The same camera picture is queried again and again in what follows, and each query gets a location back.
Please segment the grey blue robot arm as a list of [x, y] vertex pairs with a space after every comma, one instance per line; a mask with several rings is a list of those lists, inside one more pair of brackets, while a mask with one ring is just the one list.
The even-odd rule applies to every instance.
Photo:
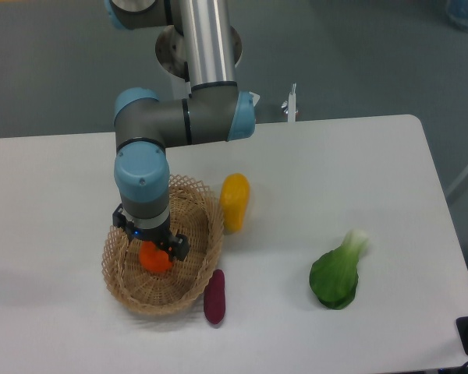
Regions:
[[112, 219], [129, 240], [184, 260], [188, 239], [170, 229], [167, 149], [245, 139], [255, 130], [253, 96], [236, 82], [229, 9], [224, 1], [107, 1], [105, 8], [120, 29], [170, 26], [182, 38], [187, 97], [162, 102], [154, 91], [135, 87], [116, 98], [114, 178], [121, 203]]

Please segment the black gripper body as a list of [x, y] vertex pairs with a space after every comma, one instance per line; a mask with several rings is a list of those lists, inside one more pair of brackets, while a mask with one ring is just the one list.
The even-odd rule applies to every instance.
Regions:
[[134, 239], [153, 242], [159, 249], [168, 249], [171, 246], [170, 220], [166, 220], [156, 228], [140, 228], [129, 222], [126, 225], [126, 233], [130, 242]]

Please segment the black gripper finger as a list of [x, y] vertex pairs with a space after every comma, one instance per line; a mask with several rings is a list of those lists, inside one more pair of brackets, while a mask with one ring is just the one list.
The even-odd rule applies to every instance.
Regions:
[[134, 239], [135, 230], [133, 222], [126, 217], [125, 210], [121, 203], [112, 213], [112, 225], [116, 228], [122, 229], [129, 240]]
[[168, 255], [170, 261], [184, 261], [190, 251], [190, 244], [184, 234], [174, 235], [169, 232], [161, 244], [161, 249]]

